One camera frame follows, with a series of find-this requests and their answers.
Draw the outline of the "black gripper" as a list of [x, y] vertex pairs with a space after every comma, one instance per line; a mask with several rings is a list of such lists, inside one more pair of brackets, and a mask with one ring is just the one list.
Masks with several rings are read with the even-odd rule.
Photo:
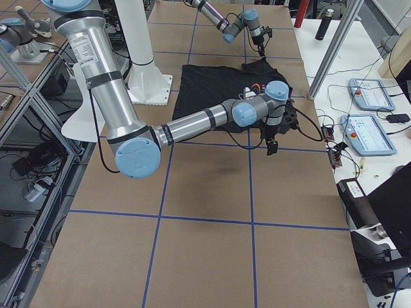
[[279, 131], [278, 125], [259, 124], [260, 139], [265, 140], [267, 146], [267, 156], [271, 156], [278, 151], [278, 142], [275, 135]]
[[265, 47], [264, 47], [264, 36], [255, 35], [252, 36], [253, 44], [258, 48], [258, 54], [262, 59], [265, 59]]

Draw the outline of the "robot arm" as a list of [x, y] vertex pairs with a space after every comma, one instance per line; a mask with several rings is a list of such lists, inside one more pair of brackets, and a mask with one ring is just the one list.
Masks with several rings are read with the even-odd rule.
[[228, 13], [226, 17], [221, 15], [216, 8], [208, 1], [183, 1], [183, 3], [191, 8], [197, 9], [207, 20], [209, 20], [217, 30], [222, 33], [224, 41], [228, 44], [243, 31], [246, 30], [252, 43], [256, 48], [252, 48], [260, 57], [265, 58], [265, 38], [272, 38], [272, 28], [269, 26], [263, 27], [260, 24], [258, 12], [255, 8], [242, 11], [239, 14]]
[[146, 124], [138, 118], [134, 103], [167, 102], [172, 77], [155, 65], [143, 3], [116, 2], [133, 65], [129, 87], [118, 69], [97, 1], [46, 1], [45, 5], [80, 65], [91, 106], [103, 115], [120, 173], [130, 178], [150, 176], [159, 167], [164, 147], [229, 122], [246, 127], [264, 120], [270, 129], [281, 124], [289, 93], [282, 81], [271, 81], [264, 92], [246, 99], [228, 99], [160, 126]]

